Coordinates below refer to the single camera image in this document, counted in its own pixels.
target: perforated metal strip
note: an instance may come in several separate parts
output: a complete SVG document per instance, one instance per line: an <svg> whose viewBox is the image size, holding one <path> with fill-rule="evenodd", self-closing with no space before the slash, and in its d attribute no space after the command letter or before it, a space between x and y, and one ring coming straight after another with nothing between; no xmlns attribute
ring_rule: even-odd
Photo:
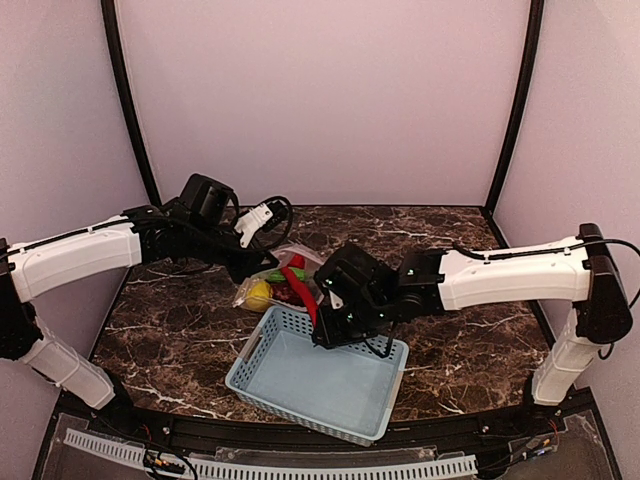
<svg viewBox="0 0 640 480"><path fill-rule="evenodd" d="M107 440L71 428L67 429L64 443L112 462L144 470L142 465L144 450L139 446ZM171 455L163 455L163 458L172 460ZM175 457L173 460L175 463L180 463L180 460ZM386 467L323 469L233 465L199 458L190 458L189 461L201 480L436 480L478 473L475 455ZM189 470L182 477L170 473L163 473L163 475L174 478L193 478Z"/></svg>

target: plastic bag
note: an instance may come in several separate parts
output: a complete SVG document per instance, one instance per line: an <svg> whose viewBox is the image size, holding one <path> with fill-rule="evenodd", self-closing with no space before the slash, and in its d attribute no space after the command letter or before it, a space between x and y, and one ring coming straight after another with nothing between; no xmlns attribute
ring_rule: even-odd
<svg viewBox="0 0 640 480"><path fill-rule="evenodd" d="M307 309L302 306L303 304L299 301L297 295L288 296L289 291L287 288L290 287L288 287L288 283L280 273L280 269L289 265L295 255L303 257L305 264L304 268L292 268L292 270L296 273L298 279L307 285L316 303L320 304L324 295L313 281L313 275L324 263L324 259L310 248L297 243L283 245L271 253L279 261L278 268L257 273L242 282L232 305L253 312L264 312L272 305L280 305L298 312L306 312ZM291 301L295 299L295 302L286 301L287 298L292 299Z"/></svg>

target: brown marble surface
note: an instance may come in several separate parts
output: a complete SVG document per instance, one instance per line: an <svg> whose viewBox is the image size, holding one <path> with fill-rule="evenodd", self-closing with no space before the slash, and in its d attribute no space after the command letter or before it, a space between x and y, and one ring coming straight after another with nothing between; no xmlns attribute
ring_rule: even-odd
<svg viewBox="0 0 640 480"><path fill-rule="evenodd" d="M497 248L473 207L298 207L290 239L325 256L350 240L394 268L416 245ZM189 276L184 268L165 261L133 270L94 361L116 373L140 407L283 421L240 402L224 385L260 314L230 307L236 286L223 268ZM522 303L418 319L399 326L397 337L410 354L395 421L517 404L527 375L548 352Z"/></svg>

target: plastic basket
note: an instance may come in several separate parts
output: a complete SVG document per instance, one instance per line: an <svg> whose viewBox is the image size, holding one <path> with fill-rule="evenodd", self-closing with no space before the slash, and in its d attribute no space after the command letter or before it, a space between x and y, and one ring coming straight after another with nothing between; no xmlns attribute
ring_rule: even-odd
<svg viewBox="0 0 640 480"><path fill-rule="evenodd" d="M305 427L368 447L389 423L409 347L381 359L363 344L311 342L309 315L271 307L226 377L241 400ZM370 340L384 350L387 339Z"/></svg>

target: yellow toy fruit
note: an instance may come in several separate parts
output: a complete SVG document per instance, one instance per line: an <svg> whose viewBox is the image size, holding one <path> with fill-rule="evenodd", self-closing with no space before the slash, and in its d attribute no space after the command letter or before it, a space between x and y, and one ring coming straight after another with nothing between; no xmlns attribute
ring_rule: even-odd
<svg viewBox="0 0 640 480"><path fill-rule="evenodd" d="M261 281L256 283L251 290L249 290L249 294L247 295L247 299L244 304L248 310L253 312L264 312L270 306L271 302L271 286L265 282Z"/></svg>

